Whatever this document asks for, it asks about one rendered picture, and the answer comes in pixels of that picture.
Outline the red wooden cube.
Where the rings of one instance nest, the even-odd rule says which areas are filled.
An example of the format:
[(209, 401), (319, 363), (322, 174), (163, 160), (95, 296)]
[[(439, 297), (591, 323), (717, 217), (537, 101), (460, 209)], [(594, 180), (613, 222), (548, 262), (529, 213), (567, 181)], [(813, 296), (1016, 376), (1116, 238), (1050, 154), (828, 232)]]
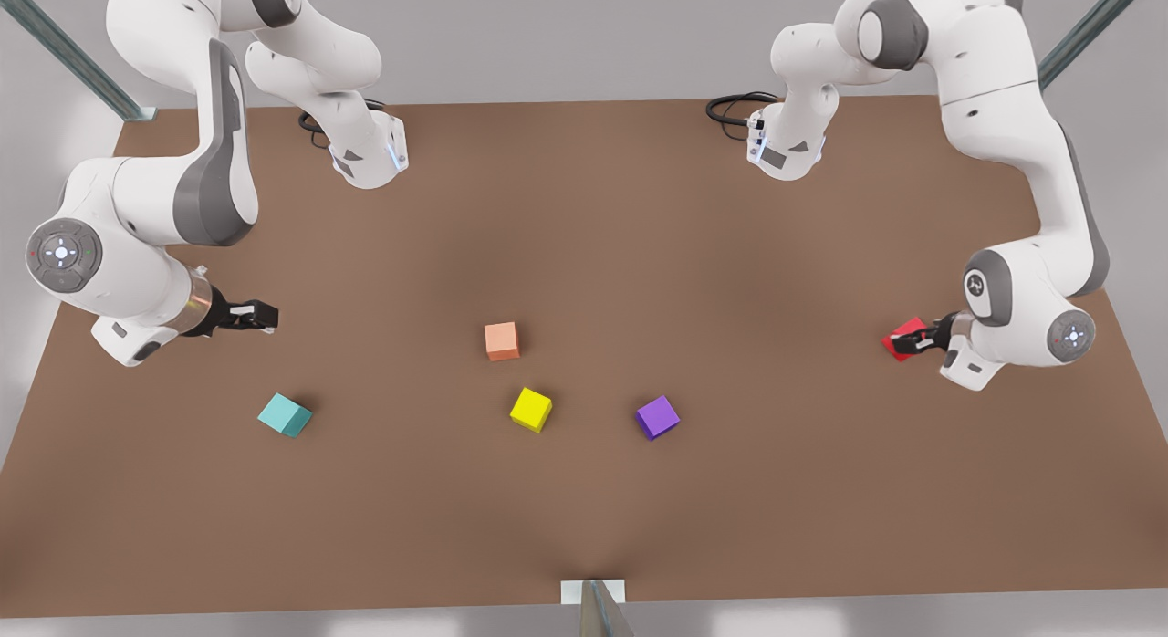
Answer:
[(897, 361), (904, 361), (922, 351), (922, 342), (926, 342), (930, 338), (929, 330), (930, 326), (922, 321), (922, 318), (913, 318), (881, 339), (881, 345)]

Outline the teal wooden cube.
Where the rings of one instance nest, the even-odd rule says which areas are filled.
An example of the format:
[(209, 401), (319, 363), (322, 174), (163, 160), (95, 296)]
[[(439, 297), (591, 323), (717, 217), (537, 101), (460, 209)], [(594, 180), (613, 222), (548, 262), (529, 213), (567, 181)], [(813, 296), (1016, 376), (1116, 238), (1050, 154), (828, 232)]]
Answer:
[(297, 404), (296, 401), (283, 394), (274, 394), (267, 400), (266, 407), (259, 413), (258, 420), (274, 432), (296, 438), (298, 434), (308, 424), (312, 411), (308, 408)]

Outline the purple wooden cube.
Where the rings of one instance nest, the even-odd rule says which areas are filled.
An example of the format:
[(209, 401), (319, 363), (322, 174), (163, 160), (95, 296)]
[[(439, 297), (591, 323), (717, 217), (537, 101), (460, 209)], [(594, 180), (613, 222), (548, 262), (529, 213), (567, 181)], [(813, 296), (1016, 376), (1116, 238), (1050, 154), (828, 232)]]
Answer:
[(635, 413), (635, 421), (651, 441), (659, 438), (665, 432), (670, 432), (675, 425), (680, 424), (677, 411), (663, 395), (639, 408)]

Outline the yellow wooden cube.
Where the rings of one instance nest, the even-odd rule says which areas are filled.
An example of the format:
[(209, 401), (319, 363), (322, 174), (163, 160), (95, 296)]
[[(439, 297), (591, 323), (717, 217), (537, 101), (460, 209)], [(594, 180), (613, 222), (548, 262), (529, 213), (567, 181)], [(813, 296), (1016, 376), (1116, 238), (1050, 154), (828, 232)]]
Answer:
[(516, 424), (524, 425), (530, 432), (542, 432), (551, 409), (552, 400), (550, 397), (533, 392), (533, 389), (522, 388), (509, 416)]

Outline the silver frame post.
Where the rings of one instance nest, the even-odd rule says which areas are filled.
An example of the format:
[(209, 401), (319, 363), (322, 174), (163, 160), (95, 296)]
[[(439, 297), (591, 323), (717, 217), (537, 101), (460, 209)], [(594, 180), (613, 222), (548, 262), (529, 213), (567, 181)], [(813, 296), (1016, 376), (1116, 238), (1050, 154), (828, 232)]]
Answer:
[(559, 604), (580, 608), (579, 637), (634, 637), (625, 601), (625, 579), (559, 582)]
[(121, 118), (121, 122), (150, 122), (157, 116), (157, 109), (142, 106), (137, 103), (112, 79), (104, 68), (95, 62), (86, 51), (82, 49), (70, 37), (53, 18), (34, 0), (0, 0), (11, 18), (18, 22), (25, 32), (46, 47), (47, 51), (57, 58), (67, 71), (72, 72), (76, 79), (90, 89), (90, 91), (104, 101), (105, 105)]
[(1089, 47), (1101, 32), (1105, 32), (1115, 18), (1122, 14), (1135, 0), (1098, 0), (1069, 32), (1040, 60), (1038, 86), (1047, 91), (1061, 72), (1068, 70), (1082, 51)]

